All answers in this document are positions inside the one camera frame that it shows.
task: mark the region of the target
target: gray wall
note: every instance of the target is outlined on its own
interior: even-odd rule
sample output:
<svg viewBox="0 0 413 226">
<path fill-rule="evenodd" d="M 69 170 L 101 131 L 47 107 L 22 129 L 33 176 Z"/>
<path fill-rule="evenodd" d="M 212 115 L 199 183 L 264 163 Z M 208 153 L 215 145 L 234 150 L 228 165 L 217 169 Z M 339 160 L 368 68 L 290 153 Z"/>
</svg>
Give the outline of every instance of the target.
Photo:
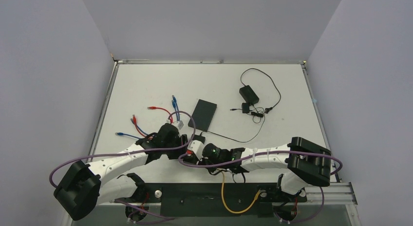
<svg viewBox="0 0 413 226">
<path fill-rule="evenodd" d="M 59 225 L 48 175 L 88 153 L 113 61 L 82 0 L 0 0 L 0 24 L 1 225 Z"/>
<path fill-rule="evenodd" d="M 342 0 L 308 60 L 363 225 L 413 225 L 413 0 Z"/>
<path fill-rule="evenodd" d="M 306 60 L 340 0 L 83 0 L 116 59 Z"/>
</svg>

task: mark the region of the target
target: yellow cable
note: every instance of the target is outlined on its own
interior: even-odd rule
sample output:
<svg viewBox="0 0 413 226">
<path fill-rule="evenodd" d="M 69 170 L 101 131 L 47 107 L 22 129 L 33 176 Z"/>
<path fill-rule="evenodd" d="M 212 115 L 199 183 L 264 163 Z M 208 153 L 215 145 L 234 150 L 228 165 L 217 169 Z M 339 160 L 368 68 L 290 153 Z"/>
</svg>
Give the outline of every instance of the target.
<svg viewBox="0 0 413 226">
<path fill-rule="evenodd" d="M 261 191 L 258 191 L 258 192 L 255 194 L 254 200 L 253 200 L 252 203 L 249 205 L 249 207 L 247 207 L 245 210 L 233 211 L 233 210 L 229 209 L 229 207 L 228 207 L 228 206 L 226 205 L 226 203 L 225 203 L 225 199 L 224 199 L 225 175 L 224 175 L 223 172 L 221 172 L 221 173 L 222 173 L 221 198 L 222 198 L 222 203 L 224 204 L 224 207 L 225 207 L 229 212 L 234 213 L 234 214 L 242 214 L 242 213 L 244 213 L 244 212 L 247 212 L 247 211 L 252 207 L 252 205 L 254 205 L 254 203 L 257 201 L 258 196 L 260 195 Z"/>
</svg>

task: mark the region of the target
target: white work surface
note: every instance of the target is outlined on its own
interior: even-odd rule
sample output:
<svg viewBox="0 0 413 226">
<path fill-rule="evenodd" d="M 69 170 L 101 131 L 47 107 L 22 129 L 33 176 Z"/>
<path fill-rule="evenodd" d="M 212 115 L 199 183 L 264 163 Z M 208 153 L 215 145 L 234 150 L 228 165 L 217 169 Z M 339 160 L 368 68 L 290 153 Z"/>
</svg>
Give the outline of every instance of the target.
<svg viewBox="0 0 413 226">
<path fill-rule="evenodd" d="M 203 133 L 206 144 L 213 143 L 221 149 L 265 149 L 289 143 L 292 137 L 300 136 L 326 147 L 299 64 L 120 64 L 94 153 L 117 153 L 134 142 L 131 138 L 116 136 L 116 132 L 140 137 L 130 121 L 133 114 L 146 133 L 158 132 L 167 120 L 167 113 L 148 110 L 147 107 L 164 107 L 173 112 L 172 94 L 177 98 L 179 110 L 189 114 L 192 114 L 198 99 L 216 103 L 218 106 L 209 131 L 237 140 L 249 140 L 257 133 L 260 124 L 253 123 L 252 117 L 241 111 L 229 110 L 241 108 L 244 102 L 239 94 L 243 86 L 240 75 L 248 68 L 258 68 L 273 78 L 282 94 L 281 102 L 266 115 L 260 134 L 248 144 Z M 250 85 L 260 98 L 256 107 L 271 107 L 279 99 L 270 79 L 258 71 L 245 73 L 243 82 Z M 182 114 L 181 120 L 185 125 L 181 133 L 190 137 L 193 129 L 187 126 L 189 118 Z M 168 160 L 166 155 L 130 172 L 135 172 L 148 183 L 222 181 L 220 175 L 212 176 L 206 169 L 185 167 L 177 160 Z M 276 182 L 281 173 L 280 169 L 262 169 L 245 176 L 247 182 Z M 242 177 L 237 175 L 235 180 L 241 182 Z"/>
</svg>

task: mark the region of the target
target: black rectangular device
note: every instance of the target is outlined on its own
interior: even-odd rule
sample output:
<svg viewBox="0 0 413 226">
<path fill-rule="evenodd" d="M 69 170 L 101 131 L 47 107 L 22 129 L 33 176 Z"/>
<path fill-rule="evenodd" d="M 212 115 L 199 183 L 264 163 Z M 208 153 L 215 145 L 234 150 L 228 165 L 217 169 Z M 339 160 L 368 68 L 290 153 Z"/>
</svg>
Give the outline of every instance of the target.
<svg viewBox="0 0 413 226">
<path fill-rule="evenodd" d="M 260 100 L 249 85 L 240 88 L 240 94 L 249 105 L 254 105 Z"/>
<path fill-rule="evenodd" d="M 216 110 L 217 105 L 215 103 L 210 103 L 199 99 L 195 110 L 192 113 L 192 118 L 195 121 L 196 129 L 207 131 Z M 188 126 L 193 128 L 192 121 L 189 121 Z"/>
</svg>

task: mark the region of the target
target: metal frame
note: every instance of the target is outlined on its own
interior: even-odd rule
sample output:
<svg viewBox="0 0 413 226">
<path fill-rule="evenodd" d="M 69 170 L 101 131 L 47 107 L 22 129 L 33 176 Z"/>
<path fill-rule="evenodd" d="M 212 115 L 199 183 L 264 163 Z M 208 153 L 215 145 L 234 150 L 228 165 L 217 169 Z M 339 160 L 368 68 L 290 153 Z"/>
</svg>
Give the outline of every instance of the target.
<svg viewBox="0 0 413 226">
<path fill-rule="evenodd" d="M 328 143 L 327 135 L 321 120 L 321 116 L 319 113 L 319 110 L 317 108 L 317 102 L 314 100 L 314 95 L 311 90 L 310 82 L 308 79 L 308 73 L 306 70 L 305 66 L 306 61 L 237 61 L 237 60 L 199 60 L 199 61 L 161 61 L 161 60 L 148 60 L 148 59 L 135 59 L 135 60 L 116 60 L 113 71 L 112 71 L 112 76 L 109 81 L 108 89 L 106 92 L 106 97 L 105 101 L 102 106 L 102 111 L 99 116 L 99 121 L 96 127 L 96 131 L 94 134 L 94 139 L 92 142 L 91 150 L 89 154 L 94 154 L 96 146 L 97 146 L 97 141 L 99 140 L 100 136 L 100 131 L 103 125 L 103 121 L 106 115 L 106 110 L 109 104 L 109 100 L 111 98 L 112 94 L 112 89 L 114 86 L 114 82 L 116 79 L 117 71 L 119 68 L 119 64 L 300 64 L 305 81 L 307 83 L 308 90 L 310 92 L 310 96 L 313 99 L 313 106 L 314 110 L 316 112 L 319 125 L 321 128 L 321 132 L 324 138 L 324 142 L 329 150 L 330 145 Z M 307 203 L 303 203 L 304 205 L 319 205 L 321 202 L 321 192 L 318 187 L 306 187 L 307 191 Z M 331 183 L 329 187 L 323 188 L 324 191 L 324 196 L 325 196 L 325 203 L 326 205 L 346 205 L 347 208 L 347 213 L 349 215 L 350 222 L 353 226 L 361 226 L 360 219 L 358 217 L 358 212 L 357 212 L 357 200 L 356 196 L 353 191 L 353 187 L 351 183 Z M 147 206 L 160 206 L 160 203 L 154 203 L 154 204 L 146 204 Z M 65 213 L 62 221 L 62 226 L 70 226 L 72 223 L 72 219 L 69 217 L 69 214 Z"/>
</svg>

